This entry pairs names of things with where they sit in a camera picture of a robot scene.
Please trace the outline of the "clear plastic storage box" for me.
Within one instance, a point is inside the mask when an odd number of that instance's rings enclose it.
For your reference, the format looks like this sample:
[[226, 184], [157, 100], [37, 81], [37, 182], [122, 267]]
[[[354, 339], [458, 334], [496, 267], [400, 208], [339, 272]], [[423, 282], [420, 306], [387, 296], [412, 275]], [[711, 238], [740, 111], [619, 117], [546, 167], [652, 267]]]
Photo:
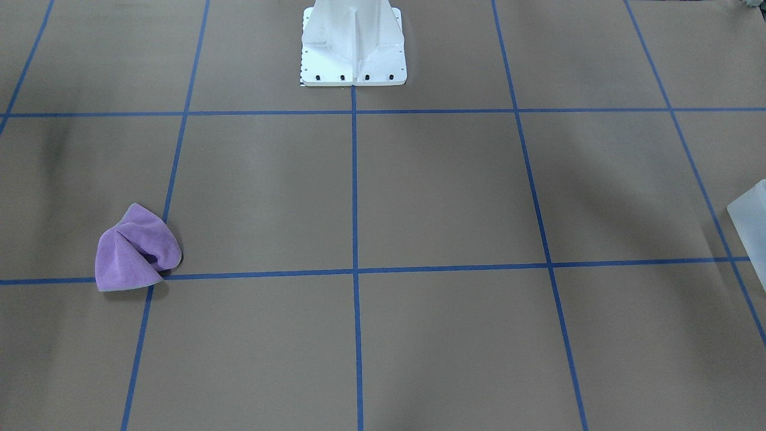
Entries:
[[728, 204], [727, 211], [758, 280], [765, 287], [765, 180]]

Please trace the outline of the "purple microfiber cloth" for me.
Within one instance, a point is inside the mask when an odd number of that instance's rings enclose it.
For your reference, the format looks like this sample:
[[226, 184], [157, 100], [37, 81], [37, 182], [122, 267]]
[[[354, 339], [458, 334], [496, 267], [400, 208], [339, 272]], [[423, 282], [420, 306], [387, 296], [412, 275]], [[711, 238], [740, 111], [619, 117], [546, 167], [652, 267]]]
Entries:
[[131, 204], [115, 226], [99, 237], [94, 279], [99, 292], [150, 287], [162, 273], [183, 261], [175, 235], [159, 216], [140, 204]]

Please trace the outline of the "white pedestal column base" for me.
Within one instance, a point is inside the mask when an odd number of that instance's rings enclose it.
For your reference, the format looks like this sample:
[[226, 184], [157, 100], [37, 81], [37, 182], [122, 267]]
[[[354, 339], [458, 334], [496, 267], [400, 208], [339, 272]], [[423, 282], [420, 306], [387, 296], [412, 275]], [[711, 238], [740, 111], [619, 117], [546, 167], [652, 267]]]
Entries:
[[301, 85], [407, 82], [402, 11], [389, 1], [316, 1], [304, 9], [302, 25]]

